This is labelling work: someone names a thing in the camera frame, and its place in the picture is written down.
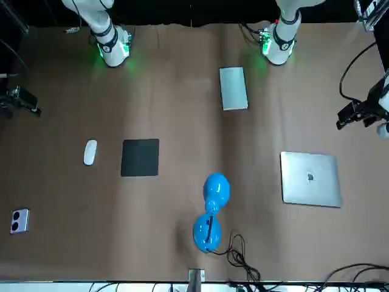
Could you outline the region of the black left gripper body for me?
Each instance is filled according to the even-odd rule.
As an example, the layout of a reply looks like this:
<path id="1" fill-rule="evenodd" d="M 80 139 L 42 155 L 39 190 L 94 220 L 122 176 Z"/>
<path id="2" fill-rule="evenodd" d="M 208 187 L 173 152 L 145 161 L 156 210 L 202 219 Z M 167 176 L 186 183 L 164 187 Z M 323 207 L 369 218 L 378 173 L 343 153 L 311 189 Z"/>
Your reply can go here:
<path id="1" fill-rule="evenodd" d="M 382 97 L 384 86 L 381 83 L 376 83 L 369 91 L 367 99 L 361 102 L 356 110 L 362 117 L 374 116 L 383 118 L 384 110 L 379 105 L 379 99 Z"/>

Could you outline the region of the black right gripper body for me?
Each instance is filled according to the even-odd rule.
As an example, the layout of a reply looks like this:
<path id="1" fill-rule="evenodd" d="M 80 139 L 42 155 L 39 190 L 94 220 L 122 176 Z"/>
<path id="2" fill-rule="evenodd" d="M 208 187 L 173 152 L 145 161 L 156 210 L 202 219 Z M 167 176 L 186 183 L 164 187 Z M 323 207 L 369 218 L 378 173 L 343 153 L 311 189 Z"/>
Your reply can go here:
<path id="1" fill-rule="evenodd" d="M 12 115 L 11 108 L 21 109 L 21 102 L 18 99 L 20 87 L 1 90 L 1 115 Z"/>

